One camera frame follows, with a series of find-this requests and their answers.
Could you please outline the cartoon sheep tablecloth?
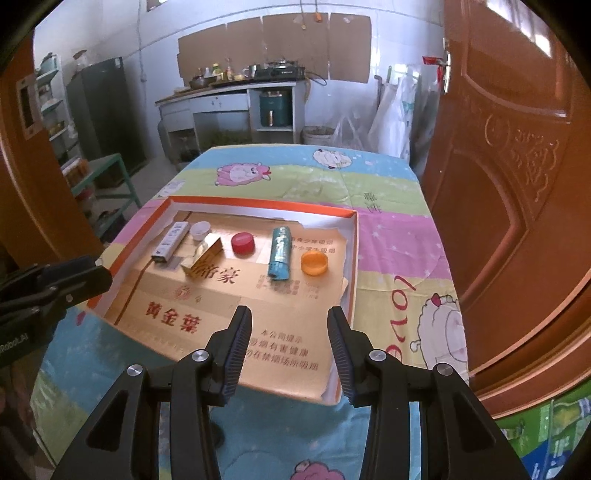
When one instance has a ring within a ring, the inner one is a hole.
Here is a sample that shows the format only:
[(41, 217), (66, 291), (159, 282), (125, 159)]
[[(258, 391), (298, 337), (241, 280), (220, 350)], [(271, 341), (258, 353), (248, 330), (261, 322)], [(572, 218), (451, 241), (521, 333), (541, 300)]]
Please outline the cartoon sheep tablecloth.
[[(460, 304), (436, 224), (419, 181), (400, 159), (308, 146), (218, 147), (192, 161), (127, 222), (105, 251), (112, 261), (168, 196), (307, 202), (355, 209), (360, 240), (356, 329), (414, 366), (451, 364), (468, 372)], [(47, 454), (60, 460), (122, 370), (164, 358), (91, 313), (74, 308), (57, 328), (33, 390)], [(226, 479), (356, 479), (369, 413), (348, 402), (326, 407), (239, 389), (217, 411), (226, 440)]]

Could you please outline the green beer carton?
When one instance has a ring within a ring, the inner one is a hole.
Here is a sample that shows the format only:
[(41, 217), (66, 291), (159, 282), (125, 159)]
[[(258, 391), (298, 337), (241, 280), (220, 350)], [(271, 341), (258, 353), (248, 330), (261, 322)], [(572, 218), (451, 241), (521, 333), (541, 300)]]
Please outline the green beer carton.
[(591, 385), (497, 420), (531, 479), (555, 479), (590, 427)]

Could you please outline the grey kitchen counter cabinet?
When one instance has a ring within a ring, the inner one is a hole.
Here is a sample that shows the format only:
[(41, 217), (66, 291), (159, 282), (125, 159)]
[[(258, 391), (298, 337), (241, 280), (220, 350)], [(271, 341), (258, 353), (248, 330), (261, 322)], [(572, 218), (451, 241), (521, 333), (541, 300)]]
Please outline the grey kitchen counter cabinet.
[[(165, 157), (174, 166), (190, 162), (216, 146), (297, 144), (303, 135), (304, 80), (240, 82), (233, 86), (190, 90), (156, 102), (158, 134)], [(263, 97), (287, 95), (287, 121), (263, 114)]]

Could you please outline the white hello kitty lighter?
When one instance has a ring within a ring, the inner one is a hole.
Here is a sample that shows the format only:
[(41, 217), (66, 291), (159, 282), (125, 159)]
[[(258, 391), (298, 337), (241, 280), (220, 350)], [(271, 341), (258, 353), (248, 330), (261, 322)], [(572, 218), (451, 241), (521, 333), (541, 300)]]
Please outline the white hello kitty lighter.
[(174, 222), (151, 254), (154, 263), (167, 263), (189, 230), (186, 221)]

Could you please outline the dark green refrigerator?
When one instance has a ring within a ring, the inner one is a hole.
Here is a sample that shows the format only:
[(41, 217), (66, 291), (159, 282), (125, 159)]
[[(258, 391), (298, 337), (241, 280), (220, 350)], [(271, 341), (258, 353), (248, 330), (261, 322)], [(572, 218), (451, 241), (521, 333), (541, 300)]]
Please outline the dark green refrigerator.
[(75, 73), (66, 93), (78, 143), (87, 160), (119, 154), (130, 175), (145, 165), (120, 57)]

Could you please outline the orange rimmed cardboard tray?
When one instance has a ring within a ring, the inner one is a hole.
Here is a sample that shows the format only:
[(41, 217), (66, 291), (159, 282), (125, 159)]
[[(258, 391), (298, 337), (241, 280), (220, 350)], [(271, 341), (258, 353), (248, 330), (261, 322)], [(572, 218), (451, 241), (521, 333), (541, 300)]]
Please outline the orange rimmed cardboard tray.
[[(211, 277), (184, 274), (192, 256), (189, 230), (167, 263), (151, 254), (174, 222), (211, 223), (223, 250)], [(290, 279), (267, 275), (273, 229), (291, 233)], [(252, 233), (256, 250), (235, 255), (230, 239)], [(301, 255), (328, 255), (324, 275), (301, 271)], [(341, 386), (327, 333), (329, 308), (355, 309), (359, 221), (355, 211), (286, 201), (172, 196), (149, 202), (102, 256), (113, 282), (87, 304), (127, 337), (177, 360), (228, 326), (240, 305), (252, 311), (252, 337), (239, 382), (243, 386), (322, 405), (335, 405)]]

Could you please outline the red bottle cap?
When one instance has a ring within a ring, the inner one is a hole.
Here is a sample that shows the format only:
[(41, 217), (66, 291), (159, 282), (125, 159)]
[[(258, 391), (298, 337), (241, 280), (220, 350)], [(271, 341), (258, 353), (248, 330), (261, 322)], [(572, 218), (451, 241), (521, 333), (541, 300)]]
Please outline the red bottle cap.
[(256, 250), (256, 242), (252, 233), (238, 232), (230, 239), (230, 245), (233, 253), (239, 256), (252, 255)]

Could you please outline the light orange bottle cap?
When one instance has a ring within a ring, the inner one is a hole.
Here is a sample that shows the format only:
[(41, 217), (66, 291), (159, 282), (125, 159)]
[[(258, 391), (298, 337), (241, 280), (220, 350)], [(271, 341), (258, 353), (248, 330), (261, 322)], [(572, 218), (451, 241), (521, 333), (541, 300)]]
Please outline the light orange bottle cap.
[(309, 276), (321, 276), (328, 271), (329, 259), (324, 252), (311, 250), (301, 255), (301, 271)]

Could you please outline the wall cardboard sheets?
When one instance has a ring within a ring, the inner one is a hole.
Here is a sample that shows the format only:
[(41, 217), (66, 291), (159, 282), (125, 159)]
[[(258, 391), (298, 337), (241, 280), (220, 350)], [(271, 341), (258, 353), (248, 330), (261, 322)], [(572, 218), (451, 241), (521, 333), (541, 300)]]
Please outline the wall cardboard sheets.
[(185, 82), (215, 63), (239, 72), (252, 64), (287, 60), (325, 79), (366, 83), (370, 79), (371, 42), (368, 16), (266, 15), (181, 37), (177, 65)]

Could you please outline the white bucket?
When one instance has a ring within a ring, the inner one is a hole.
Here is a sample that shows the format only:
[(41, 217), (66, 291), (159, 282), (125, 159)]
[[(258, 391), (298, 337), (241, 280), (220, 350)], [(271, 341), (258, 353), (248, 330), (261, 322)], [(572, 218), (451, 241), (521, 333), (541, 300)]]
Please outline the white bucket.
[(329, 126), (305, 126), (301, 131), (303, 143), (307, 145), (331, 146), (335, 129)]

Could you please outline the teal lighter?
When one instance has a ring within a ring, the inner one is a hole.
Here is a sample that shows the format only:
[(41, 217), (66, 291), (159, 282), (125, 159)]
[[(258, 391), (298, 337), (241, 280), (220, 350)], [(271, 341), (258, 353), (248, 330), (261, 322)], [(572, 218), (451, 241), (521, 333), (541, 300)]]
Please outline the teal lighter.
[(290, 279), (291, 233), (287, 226), (273, 229), (267, 275), (273, 281)]

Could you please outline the white bottle cap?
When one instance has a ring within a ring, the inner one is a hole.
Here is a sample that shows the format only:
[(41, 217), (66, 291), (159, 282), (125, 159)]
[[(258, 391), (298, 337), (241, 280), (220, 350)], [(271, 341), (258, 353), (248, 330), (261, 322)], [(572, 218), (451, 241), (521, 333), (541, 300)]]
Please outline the white bottle cap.
[(195, 242), (201, 242), (211, 233), (211, 223), (207, 221), (198, 221), (189, 228), (189, 234)]

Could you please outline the gold mirrored box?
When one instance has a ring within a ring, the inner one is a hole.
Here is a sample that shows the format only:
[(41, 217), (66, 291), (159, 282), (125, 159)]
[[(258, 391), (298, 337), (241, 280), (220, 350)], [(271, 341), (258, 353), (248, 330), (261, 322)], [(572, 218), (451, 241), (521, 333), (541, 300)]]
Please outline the gold mirrored box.
[(195, 247), (194, 254), (185, 257), (180, 266), (185, 275), (197, 278), (198, 275), (211, 277), (215, 257), (223, 250), (221, 236), (209, 233)]

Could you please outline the black gas stove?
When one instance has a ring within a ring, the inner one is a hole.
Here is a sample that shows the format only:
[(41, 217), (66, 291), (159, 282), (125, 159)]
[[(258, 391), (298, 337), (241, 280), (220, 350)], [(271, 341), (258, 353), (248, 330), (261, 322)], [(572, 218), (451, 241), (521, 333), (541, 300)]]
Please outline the black gas stove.
[(256, 68), (254, 79), (263, 82), (300, 81), (305, 78), (305, 68), (289, 60), (264, 63)]

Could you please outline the green metal table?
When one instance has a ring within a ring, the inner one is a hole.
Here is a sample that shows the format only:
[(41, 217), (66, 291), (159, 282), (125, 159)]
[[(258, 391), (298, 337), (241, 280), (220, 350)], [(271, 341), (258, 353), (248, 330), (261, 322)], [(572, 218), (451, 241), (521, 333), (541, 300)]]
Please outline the green metal table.
[[(126, 193), (116, 192), (114, 187), (101, 186), (106, 176), (115, 168), (119, 170), (122, 183), (126, 185)], [(132, 204), (138, 209), (142, 207), (119, 153), (91, 161), (76, 157), (65, 164), (61, 171), (71, 185), (71, 193), (78, 206), (99, 239), (123, 217), (124, 211)], [(99, 200), (124, 200), (124, 203), (117, 210), (100, 212)]]

